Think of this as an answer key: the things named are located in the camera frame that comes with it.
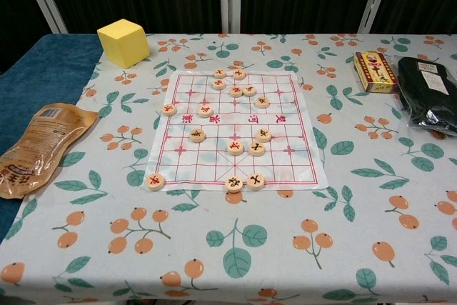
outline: floral tablecloth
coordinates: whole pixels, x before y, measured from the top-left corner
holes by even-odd
[[[456,139],[408,128],[396,96],[363,92],[352,62],[377,50],[455,76],[450,39],[160,34],[128,70],[102,56],[78,103],[101,118],[23,202],[0,246],[0,294],[37,304],[457,301]],[[327,189],[140,187],[169,76],[218,67],[296,73]]]

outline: blue tablecloth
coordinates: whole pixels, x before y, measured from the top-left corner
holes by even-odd
[[[16,143],[43,105],[75,104],[103,49],[97,35],[50,34],[0,76],[0,154]],[[21,200],[0,198],[0,242]]]

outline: white label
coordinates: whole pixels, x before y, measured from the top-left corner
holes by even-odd
[[[421,71],[421,73],[426,80],[429,89],[434,89],[435,91],[449,95],[448,90],[445,88],[443,80],[441,80],[439,75],[428,73],[427,71]]]
[[[425,64],[423,62],[418,62],[417,65],[419,67],[419,71],[430,71],[432,73],[438,74],[438,69],[434,64]]]

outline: yellow cube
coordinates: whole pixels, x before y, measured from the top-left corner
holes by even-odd
[[[129,68],[149,56],[146,34],[141,26],[125,19],[97,30],[106,57]]]

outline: xiangqi board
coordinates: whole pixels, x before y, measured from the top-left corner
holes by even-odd
[[[164,103],[173,104],[176,114],[160,119],[146,178],[160,173],[166,191],[225,191],[227,179],[238,176],[246,184],[252,173],[264,177],[264,190],[328,186],[294,73],[249,72],[242,80],[227,73],[222,90],[212,87],[215,80],[212,72],[176,71],[171,76]],[[235,86],[252,86],[256,93],[234,97],[230,92]],[[258,107],[259,99],[268,99],[268,107]],[[202,107],[209,107],[212,115],[199,115]],[[204,132],[202,142],[191,140],[195,129]],[[261,129],[269,131],[271,139],[263,143],[265,152],[254,156],[249,147]],[[243,146],[242,153],[228,152],[232,141]]]

